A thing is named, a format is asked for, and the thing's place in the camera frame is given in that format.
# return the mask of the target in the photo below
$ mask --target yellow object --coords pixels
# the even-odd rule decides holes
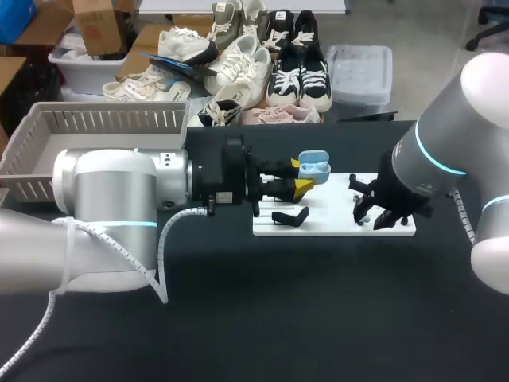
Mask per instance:
[[[295,193],[293,198],[297,199],[300,195],[304,195],[315,186],[315,182],[311,179],[295,179]]]

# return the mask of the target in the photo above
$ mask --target black table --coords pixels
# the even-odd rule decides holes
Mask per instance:
[[[269,159],[323,149],[334,172],[375,172],[409,125],[236,132]],[[190,131],[190,156],[216,156],[224,132]],[[475,188],[460,190],[476,223]],[[56,215],[53,207],[7,205]],[[249,205],[182,220],[167,243],[169,305],[148,288],[60,297],[6,380],[506,380],[509,297],[472,273],[453,201],[433,205],[435,216],[417,217],[411,238],[257,238]],[[45,305],[42,294],[0,298],[0,363],[32,333]]]

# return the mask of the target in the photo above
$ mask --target white board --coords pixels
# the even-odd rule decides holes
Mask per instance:
[[[408,225],[401,221],[394,228],[373,230],[376,218],[383,212],[378,206],[373,207],[367,216],[369,223],[359,226],[353,221],[354,195],[360,193],[348,189],[349,173],[332,173],[327,183],[316,185],[307,192],[298,205],[274,201],[272,197],[263,197],[260,202],[260,217],[253,218],[255,236],[413,236],[415,222],[412,216]],[[369,183],[376,179],[376,173],[357,173],[356,179]],[[272,181],[272,177],[263,177],[264,181]],[[272,221],[272,212],[283,212],[296,216],[304,208],[309,207],[309,216],[299,228],[276,225]]]
[[[143,0],[139,6],[140,14],[185,14],[185,13],[211,13],[212,1],[187,0],[184,2],[172,0]],[[266,0],[268,10],[312,10],[323,14],[344,14],[346,5],[344,0]]]

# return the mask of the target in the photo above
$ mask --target chair wheel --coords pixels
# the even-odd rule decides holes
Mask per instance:
[[[467,45],[464,48],[467,49],[469,52],[474,52],[478,46],[479,42],[477,40],[470,40],[469,42],[467,42]]]
[[[477,17],[477,22],[479,25],[486,25],[488,23],[488,16],[482,10],[479,12],[479,16]]]

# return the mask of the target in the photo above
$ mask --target office chair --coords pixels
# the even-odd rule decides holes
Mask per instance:
[[[509,3],[507,6],[483,6],[479,11],[479,16],[477,17],[477,22],[480,25],[486,25],[488,23],[488,14],[499,14],[502,16],[509,17]],[[473,52],[479,46],[479,42],[486,37],[493,36],[494,34],[504,32],[509,30],[509,19],[503,19],[499,24],[492,26],[490,29],[486,29],[485,31],[478,33],[473,39],[467,42],[465,49],[469,52]]]

